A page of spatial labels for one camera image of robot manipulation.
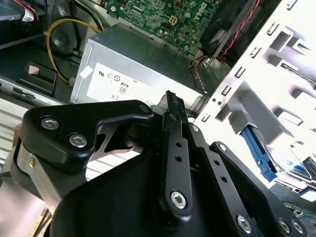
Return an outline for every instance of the power supply label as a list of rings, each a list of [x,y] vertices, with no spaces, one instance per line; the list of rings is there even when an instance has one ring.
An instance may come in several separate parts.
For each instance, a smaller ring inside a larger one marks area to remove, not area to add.
[[[147,105],[158,104],[163,93],[111,68],[97,63],[87,96],[100,102],[140,100]]]

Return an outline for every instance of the yellow cable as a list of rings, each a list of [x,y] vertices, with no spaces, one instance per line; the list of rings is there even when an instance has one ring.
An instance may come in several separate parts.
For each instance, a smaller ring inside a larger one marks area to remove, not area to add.
[[[51,26],[49,27],[48,31],[47,31],[47,37],[46,37],[46,47],[47,47],[47,52],[48,52],[48,56],[49,56],[49,59],[54,67],[54,69],[57,71],[58,73],[58,76],[65,82],[69,83],[69,81],[64,78],[62,75],[60,75],[59,73],[59,70],[57,69],[57,66],[54,62],[54,58],[53,58],[53,54],[51,53],[51,48],[50,48],[50,36],[51,36],[51,33],[52,31],[54,30],[54,28],[58,25],[60,25],[61,23],[64,23],[64,22],[67,22],[67,21],[72,21],[72,22],[76,22],[76,23],[79,23],[79,24],[82,24],[84,26],[87,26],[89,28],[91,28],[93,31],[95,31],[96,33],[100,33],[101,30],[99,30],[97,27],[87,23],[87,22],[84,22],[84,21],[81,21],[81,20],[77,20],[77,19],[71,19],[71,18],[64,18],[64,19],[60,19],[60,20],[57,20],[55,21],[53,24],[51,24]]]

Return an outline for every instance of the blue plastic latch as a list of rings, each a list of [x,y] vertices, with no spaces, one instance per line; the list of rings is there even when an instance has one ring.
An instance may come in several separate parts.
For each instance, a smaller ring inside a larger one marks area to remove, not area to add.
[[[251,151],[251,154],[257,163],[257,166],[261,170],[261,174],[263,175],[263,177],[266,180],[268,180],[269,183],[271,181],[273,181],[274,179],[276,179],[277,176],[276,176],[276,174],[274,174],[272,172],[272,170],[270,169],[269,163],[268,163],[270,161],[268,154],[262,152],[262,150],[259,147],[260,144],[258,144],[256,142],[256,140],[254,139],[253,135],[251,134],[251,132],[249,130],[249,127],[246,127],[241,132],[241,135],[245,139],[245,141],[246,141],[246,143]]]

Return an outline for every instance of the black mechanical arm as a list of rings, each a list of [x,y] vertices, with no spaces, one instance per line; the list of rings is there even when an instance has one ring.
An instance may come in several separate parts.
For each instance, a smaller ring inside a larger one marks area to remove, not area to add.
[[[306,237],[301,222],[223,143],[208,145],[167,92],[140,101],[29,110],[14,180],[53,214],[51,237]],[[87,182],[88,162],[131,147],[140,155]]]

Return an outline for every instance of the motherboard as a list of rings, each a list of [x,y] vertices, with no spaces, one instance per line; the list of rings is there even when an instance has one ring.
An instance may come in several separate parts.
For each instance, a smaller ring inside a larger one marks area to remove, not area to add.
[[[219,0],[108,0],[105,8],[187,54],[195,55],[199,39]]]

